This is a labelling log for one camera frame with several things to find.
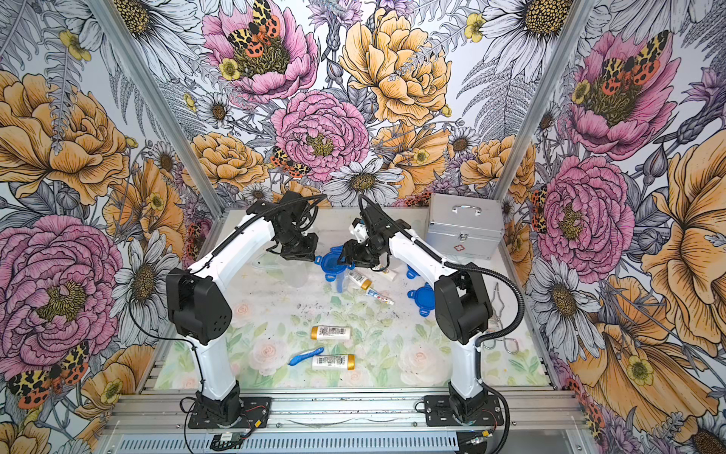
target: table surface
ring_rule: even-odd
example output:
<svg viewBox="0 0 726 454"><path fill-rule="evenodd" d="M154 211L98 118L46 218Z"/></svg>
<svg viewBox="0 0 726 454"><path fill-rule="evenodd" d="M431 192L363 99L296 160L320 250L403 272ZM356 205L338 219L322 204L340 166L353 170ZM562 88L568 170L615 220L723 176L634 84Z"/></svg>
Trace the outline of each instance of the table surface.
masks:
<svg viewBox="0 0 726 454"><path fill-rule="evenodd" d="M422 236L426 208L387 208L394 219L403 219ZM320 210L311 229L319 236L317 253L325 255L351 236L348 226L357 217L353 209ZM224 239L244 216L230 212L222 229ZM477 265L507 271L499 251L491 260ZM393 282L369 269L359 271L373 282L372 287L393 299L382 304L347 280L343 293L335 283L325 282L318 265L286 262L270 253L250 260L238 273L225 294L232 307L232 325L225 336L232 371L243 389L260 388L400 388L442 386L451 377L451 341L439 330L435 314L422 317L407 292L424 286L421 277L409 280L406 265L391 259L398 273ZM300 273L306 282L301 287ZM504 323L515 316L516 303L510 289L500 284L501 299L494 295L496 280L484 277L495 311L501 310ZM349 341L313 341L314 325L350 326ZM549 378L525 322L509 336L493 341L482 354L482 377L493 386L547 386ZM325 348L324 354L355 354L355 370L312 370L311 360L287 365L300 352ZM155 389L194 389L198 387L188 344L174 342L166 355Z"/></svg>

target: blue toothbrush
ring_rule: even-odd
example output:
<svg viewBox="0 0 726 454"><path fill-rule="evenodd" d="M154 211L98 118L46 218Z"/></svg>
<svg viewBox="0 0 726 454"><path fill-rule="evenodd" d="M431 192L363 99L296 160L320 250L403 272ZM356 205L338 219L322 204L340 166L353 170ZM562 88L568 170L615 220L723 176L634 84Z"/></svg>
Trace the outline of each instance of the blue toothbrush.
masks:
<svg viewBox="0 0 726 454"><path fill-rule="evenodd" d="M300 353L298 356L290 360L290 365L297 365L300 361L307 360L308 358L312 358L313 356L317 356L318 354L321 354L323 350L325 350L325 348L320 347L309 352Z"/></svg>

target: floral tablecloth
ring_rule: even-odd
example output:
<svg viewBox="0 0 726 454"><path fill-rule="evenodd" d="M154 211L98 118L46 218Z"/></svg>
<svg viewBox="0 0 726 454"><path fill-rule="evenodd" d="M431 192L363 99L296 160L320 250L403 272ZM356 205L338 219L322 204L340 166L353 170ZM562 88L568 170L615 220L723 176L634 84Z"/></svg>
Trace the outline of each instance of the floral tablecloth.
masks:
<svg viewBox="0 0 726 454"><path fill-rule="evenodd" d="M342 231L319 235L319 254L336 246L338 238L337 244L341 244L347 236ZM495 257L492 262L499 262L499 266L480 264L503 271L501 258ZM294 288L287 283L290 276L286 280L283 272L290 271L287 268L290 263L298 267L296 271L301 271L299 267L307 270L304 286ZM398 272L393 282L370 270L360 271L371 278L376 291L395 301L392 306L365 296L350 281L347 289L338 293L335 283L325 282L322 270L315 264L280 263L269 253L250 261L240 270L226 295L233 317L225 336L229 361L240 387L444 385L452 371L451 341L439 330L434 313L422 317L413 300L407 297L409 290L423 286L425 281L421 277L409 280L405 276L406 265L395 259L391 268ZM493 295L495 281L487 277L485 281ZM515 314L514 298L504 285L500 287L505 302L502 319L509 323ZM314 325L351 326L353 335L349 341L313 341L310 331ZM482 373L486 382L495 386L548 385L549 379L524 323L510 337L517 340L518 353L507 353L501 341L483 353ZM355 370L312 370L310 360L296 366L287 365L296 354L318 346L325 348L324 354L355 354ZM197 385L198 375L188 344L175 342L155 388L191 389Z"/></svg>

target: white daisy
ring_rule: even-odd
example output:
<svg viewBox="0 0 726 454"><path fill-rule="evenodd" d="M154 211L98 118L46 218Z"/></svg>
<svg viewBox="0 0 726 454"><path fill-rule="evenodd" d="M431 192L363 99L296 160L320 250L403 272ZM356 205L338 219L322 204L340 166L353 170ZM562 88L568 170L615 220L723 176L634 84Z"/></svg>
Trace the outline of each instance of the white daisy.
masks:
<svg viewBox="0 0 726 454"><path fill-rule="evenodd" d="M134 320L151 334L159 334L167 320L166 275L180 267L179 257L166 248L166 235L155 230L146 252L137 239L129 246L131 268L121 268L115 275L116 287L111 296L116 300L111 317L118 316L118 339L126 345L154 344L156 339L142 333Z"/></svg>
<svg viewBox="0 0 726 454"><path fill-rule="evenodd" d="M681 454L726 453L726 418L706 412L696 419L698 431L680 446Z"/></svg>
<svg viewBox="0 0 726 454"><path fill-rule="evenodd" d="M453 127L449 135L449 143L454 148L454 153L467 153L481 142L481 136L474 128L468 126Z"/></svg>
<svg viewBox="0 0 726 454"><path fill-rule="evenodd" d="M635 35L640 43L663 30L683 31L689 23L702 21L713 5L713 0L616 0L610 5L610 29L622 30L623 39Z"/></svg>
<svg viewBox="0 0 726 454"><path fill-rule="evenodd" d="M197 99L197 115L216 128L226 128L232 121L232 106L222 93L205 94Z"/></svg>
<svg viewBox="0 0 726 454"><path fill-rule="evenodd" d="M537 78L550 61L572 0L489 0L481 33L490 40L484 62L499 59L501 73L513 62L512 75Z"/></svg>
<svg viewBox="0 0 726 454"><path fill-rule="evenodd" d="M201 0L202 12L206 15L212 14L221 7L225 16L232 16L233 7L236 7L242 14L247 12L246 0Z"/></svg>
<svg viewBox="0 0 726 454"><path fill-rule="evenodd" d="M537 322L544 326L550 347L568 361L585 358L577 338L594 357L605 348L602 335L590 322L587 313L600 311L600 302L592 295L577 290L577 271L552 257L534 261L527 282L527 296L533 304Z"/></svg>
<svg viewBox="0 0 726 454"><path fill-rule="evenodd" d="M253 183L245 186L245 189L240 192L240 196L250 205L255 203L257 200L272 202L272 189L262 185L262 183Z"/></svg>
<svg viewBox="0 0 726 454"><path fill-rule="evenodd" d="M163 140L156 142L151 147L149 156L166 177L173 178L174 172L179 167L179 160L169 142L164 142Z"/></svg>
<svg viewBox="0 0 726 454"><path fill-rule="evenodd" d="M363 167L361 163L351 162L343 166L340 171L330 172L333 177L322 187L331 203L340 206L352 206L358 203L358 195L365 194L376 203L391 205L399 196L398 188L401 185L390 185L400 182L404 176L402 169L381 170L383 159L375 158L368 161Z"/></svg>
<svg viewBox="0 0 726 454"><path fill-rule="evenodd" d="M514 199L509 193L507 193L502 199L502 216L504 217L504 223L509 224L514 219L514 213L517 211L517 206L514 203Z"/></svg>
<svg viewBox="0 0 726 454"><path fill-rule="evenodd" d="M79 36L81 47L101 49L108 72L115 75L118 61L108 37L88 7L89 0L56 0L65 26ZM198 59L190 46L204 44L199 34L197 5L187 0L114 0L149 69L163 82L193 74L190 62Z"/></svg>

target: barcode label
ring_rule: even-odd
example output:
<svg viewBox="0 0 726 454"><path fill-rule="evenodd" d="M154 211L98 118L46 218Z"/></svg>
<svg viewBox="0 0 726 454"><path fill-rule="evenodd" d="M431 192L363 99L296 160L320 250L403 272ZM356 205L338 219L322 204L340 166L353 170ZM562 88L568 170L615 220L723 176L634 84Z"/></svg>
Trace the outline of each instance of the barcode label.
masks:
<svg viewBox="0 0 726 454"><path fill-rule="evenodd" d="M346 356L316 356L315 360L320 365L343 365L348 363Z"/></svg>
<svg viewBox="0 0 726 454"><path fill-rule="evenodd" d="M318 329L318 336L338 336L346 333L345 328L338 328L335 326L322 326Z"/></svg>

